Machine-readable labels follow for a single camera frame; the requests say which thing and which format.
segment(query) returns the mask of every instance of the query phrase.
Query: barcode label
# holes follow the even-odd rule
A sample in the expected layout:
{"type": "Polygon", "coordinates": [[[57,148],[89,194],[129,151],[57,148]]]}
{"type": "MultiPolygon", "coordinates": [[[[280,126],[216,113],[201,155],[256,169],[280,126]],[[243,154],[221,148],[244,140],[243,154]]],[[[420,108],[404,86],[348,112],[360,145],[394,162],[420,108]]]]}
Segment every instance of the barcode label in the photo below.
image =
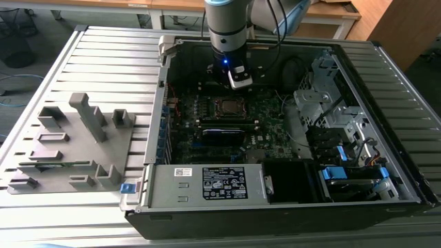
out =
{"type": "Polygon", "coordinates": [[[137,7],[137,8],[147,8],[148,5],[147,4],[128,4],[129,7],[137,7]]]}
{"type": "Polygon", "coordinates": [[[175,168],[175,177],[191,177],[192,168],[175,168]]]}

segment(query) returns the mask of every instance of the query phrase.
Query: motherboard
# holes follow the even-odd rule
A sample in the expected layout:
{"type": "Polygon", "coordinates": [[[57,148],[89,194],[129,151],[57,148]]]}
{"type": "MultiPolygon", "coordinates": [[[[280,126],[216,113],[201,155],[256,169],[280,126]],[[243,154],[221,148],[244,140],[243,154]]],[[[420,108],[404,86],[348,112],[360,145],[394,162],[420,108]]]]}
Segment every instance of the motherboard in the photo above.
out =
{"type": "Polygon", "coordinates": [[[288,96],[264,87],[232,91],[211,82],[169,88],[173,164],[296,157],[284,128],[282,104],[293,101],[288,96]]]}

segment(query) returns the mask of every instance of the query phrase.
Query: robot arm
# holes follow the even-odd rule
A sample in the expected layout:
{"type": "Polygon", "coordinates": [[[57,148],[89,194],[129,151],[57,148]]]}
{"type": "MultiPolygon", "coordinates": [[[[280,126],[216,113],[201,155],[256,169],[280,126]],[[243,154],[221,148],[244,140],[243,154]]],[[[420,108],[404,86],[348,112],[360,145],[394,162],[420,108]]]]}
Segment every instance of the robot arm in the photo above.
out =
{"type": "Polygon", "coordinates": [[[310,0],[205,0],[207,20],[215,54],[215,73],[224,74],[232,89],[253,83],[252,70],[246,63],[246,25],[252,23],[274,31],[274,19],[269,10],[272,4],[278,23],[278,31],[293,33],[305,16],[310,0]]]}

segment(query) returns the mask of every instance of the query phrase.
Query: blue plastic tab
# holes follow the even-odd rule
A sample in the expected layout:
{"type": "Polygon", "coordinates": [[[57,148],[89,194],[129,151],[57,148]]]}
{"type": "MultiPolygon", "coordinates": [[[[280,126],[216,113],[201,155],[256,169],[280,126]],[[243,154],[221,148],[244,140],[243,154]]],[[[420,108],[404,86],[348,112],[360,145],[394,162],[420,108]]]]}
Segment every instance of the blue plastic tab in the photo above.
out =
{"type": "Polygon", "coordinates": [[[345,168],[342,167],[326,167],[322,170],[325,180],[329,179],[348,179],[345,168]]]}
{"type": "Polygon", "coordinates": [[[346,154],[345,154],[344,147],[342,146],[337,146],[337,150],[340,152],[340,157],[342,158],[342,160],[344,161],[348,161],[348,157],[346,157],[346,154]]]}
{"type": "Polygon", "coordinates": [[[119,191],[121,194],[135,194],[136,193],[136,184],[123,183],[119,191]]]}
{"type": "Polygon", "coordinates": [[[381,172],[381,175],[382,175],[384,178],[389,177],[389,172],[388,172],[386,168],[381,167],[380,172],[381,172]]]}

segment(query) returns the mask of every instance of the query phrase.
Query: green circuit board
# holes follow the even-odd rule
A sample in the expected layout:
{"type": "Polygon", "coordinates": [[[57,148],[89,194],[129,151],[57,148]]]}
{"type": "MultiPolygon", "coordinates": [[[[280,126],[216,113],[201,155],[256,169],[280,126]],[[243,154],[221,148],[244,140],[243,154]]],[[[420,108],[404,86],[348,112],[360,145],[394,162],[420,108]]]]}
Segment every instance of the green circuit board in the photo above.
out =
{"type": "Polygon", "coordinates": [[[175,96],[173,164],[256,163],[264,158],[294,157],[284,128],[282,102],[274,90],[221,94],[187,88],[176,90],[175,96]],[[244,130],[243,142],[231,146],[201,144],[201,132],[212,129],[244,130]]]}

